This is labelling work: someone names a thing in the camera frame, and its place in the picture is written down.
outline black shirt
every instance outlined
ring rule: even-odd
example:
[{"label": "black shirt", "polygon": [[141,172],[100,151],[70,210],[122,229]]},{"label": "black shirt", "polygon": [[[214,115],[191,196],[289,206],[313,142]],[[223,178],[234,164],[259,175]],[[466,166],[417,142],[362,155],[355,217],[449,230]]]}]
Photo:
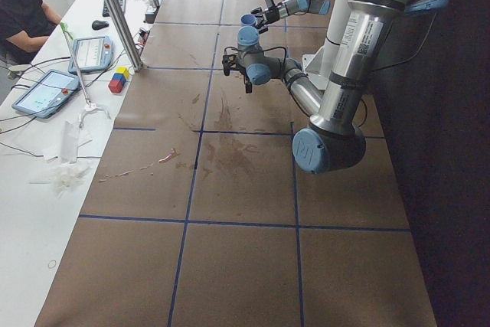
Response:
[{"label": "black shirt", "polygon": [[42,4],[42,0],[0,0],[0,42],[21,64],[30,63],[37,52],[23,51],[6,39],[21,31],[31,38],[49,36],[56,25],[46,18]]}]

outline metal pole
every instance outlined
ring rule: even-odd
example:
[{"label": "metal pole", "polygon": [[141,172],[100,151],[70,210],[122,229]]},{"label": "metal pole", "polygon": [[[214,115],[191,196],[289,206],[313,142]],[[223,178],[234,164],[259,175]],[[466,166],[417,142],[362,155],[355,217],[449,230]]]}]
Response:
[{"label": "metal pole", "polygon": [[107,4],[110,16],[114,21],[117,33],[121,38],[124,50],[126,50],[126,53],[128,54],[128,57],[131,60],[131,64],[135,68],[135,71],[138,72],[143,67],[143,62],[139,57],[138,50],[136,49],[134,40],[132,39],[128,24],[126,23],[126,19],[124,18],[123,10],[119,6],[119,2],[117,0],[104,1]]}]

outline person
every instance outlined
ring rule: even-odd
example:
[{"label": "person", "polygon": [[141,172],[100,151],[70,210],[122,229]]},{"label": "person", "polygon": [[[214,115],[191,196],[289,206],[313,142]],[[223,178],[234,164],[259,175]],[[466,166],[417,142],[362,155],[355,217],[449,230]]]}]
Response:
[{"label": "person", "polygon": [[20,64],[29,64],[61,17],[43,0],[0,0],[0,43]]}]

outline person's arm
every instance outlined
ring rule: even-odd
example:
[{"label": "person's arm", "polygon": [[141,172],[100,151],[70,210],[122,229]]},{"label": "person's arm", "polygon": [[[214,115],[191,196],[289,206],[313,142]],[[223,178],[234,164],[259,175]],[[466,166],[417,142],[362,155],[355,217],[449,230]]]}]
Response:
[{"label": "person's arm", "polygon": [[52,7],[43,2],[43,4],[41,4],[41,8],[43,8],[43,12],[49,22],[54,23],[55,25],[60,24],[61,16],[56,13]]},{"label": "person's arm", "polygon": [[9,38],[7,41],[13,43],[16,47],[26,51],[28,53],[34,53],[42,48],[47,41],[48,36],[39,36],[37,38],[31,38],[26,31],[20,31]]}]

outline computer mouse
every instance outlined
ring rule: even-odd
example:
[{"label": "computer mouse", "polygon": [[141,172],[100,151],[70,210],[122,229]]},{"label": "computer mouse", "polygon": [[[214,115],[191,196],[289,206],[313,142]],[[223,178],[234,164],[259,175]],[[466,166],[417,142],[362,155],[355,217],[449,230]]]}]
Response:
[{"label": "computer mouse", "polygon": [[108,26],[109,26],[109,22],[107,22],[107,21],[95,20],[94,22],[92,22],[92,29],[93,30],[101,30],[102,28],[105,28]]}]

